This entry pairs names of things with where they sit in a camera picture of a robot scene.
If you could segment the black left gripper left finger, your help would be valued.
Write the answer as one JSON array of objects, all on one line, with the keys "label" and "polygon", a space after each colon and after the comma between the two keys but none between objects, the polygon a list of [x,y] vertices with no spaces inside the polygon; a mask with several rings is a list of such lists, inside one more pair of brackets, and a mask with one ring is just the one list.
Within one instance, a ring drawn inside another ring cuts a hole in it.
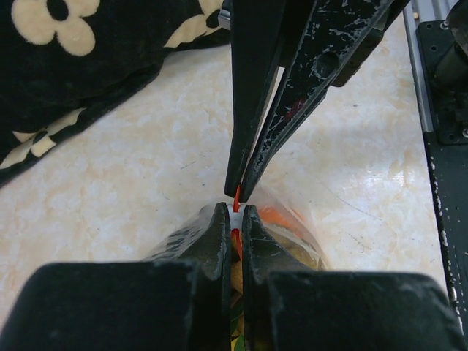
[{"label": "black left gripper left finger", "polygon": [[142,260],[50,263],[9,315],[11,350],[228,350],[230,214],[207,205]]}]

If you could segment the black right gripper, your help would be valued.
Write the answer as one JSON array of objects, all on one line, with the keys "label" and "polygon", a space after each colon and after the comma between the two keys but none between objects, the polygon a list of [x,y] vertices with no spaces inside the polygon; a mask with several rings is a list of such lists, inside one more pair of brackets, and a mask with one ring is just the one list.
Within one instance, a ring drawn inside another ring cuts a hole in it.
[{"label": "black right gripper", "polygon": [[[271,158],[320,104],[330,85],[348,82],[409,2],[317,1],[312,7],[314,3],[231,2],[233,136],[224,184],[230,197],[241,189],[241,201],[249,199]],[[278,71],[285,9],[284,26],[292,26],[296,35],[311,8],[254,147]]]}]

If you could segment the clear zip top bag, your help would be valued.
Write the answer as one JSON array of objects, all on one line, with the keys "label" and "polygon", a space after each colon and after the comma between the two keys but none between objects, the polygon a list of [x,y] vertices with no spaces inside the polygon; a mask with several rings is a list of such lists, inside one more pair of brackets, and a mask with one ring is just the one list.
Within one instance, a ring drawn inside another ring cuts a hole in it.
[{"label": "clear zip top bag", "polygon": [[259,261],[260,273],[292,264],[305,265],[315,271],[327,267],[320,245],[305,226],[301,216],[263,188],[254,191],[251,204],[257,215],[249,225],[243,223],[245,206],[217,199],[203,206],[180,228],[156,245],[147,261],[192,260],[206,277],[202,294],[205,314],[213,308],[221,311],[230,327],[217,324],[224,333],[221,348],[245,350],[243,233],[258,233],[274,243],[289,259],[266,258]]}]

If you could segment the brown longan bunch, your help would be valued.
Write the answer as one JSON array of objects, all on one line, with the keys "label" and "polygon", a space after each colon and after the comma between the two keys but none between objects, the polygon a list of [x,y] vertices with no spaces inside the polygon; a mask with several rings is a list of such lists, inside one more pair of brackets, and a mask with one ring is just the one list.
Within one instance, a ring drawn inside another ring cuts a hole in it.
[{"label": "brown longan bunch", "polygon": [[230,349],[273,350],[271,274],[322,271],[325,263],[313,246],[285,227],[234,230],[232,244]]}]

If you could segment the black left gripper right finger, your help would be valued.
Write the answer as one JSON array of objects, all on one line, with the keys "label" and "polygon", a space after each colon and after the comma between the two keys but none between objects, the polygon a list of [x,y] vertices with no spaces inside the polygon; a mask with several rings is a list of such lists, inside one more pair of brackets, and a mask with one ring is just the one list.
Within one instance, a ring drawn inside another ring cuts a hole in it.
[{"label": "black left gripper right finger", "polygon": [[441,287],[419,273],[315,271],[244,210],[248,350],[465,350]]}]

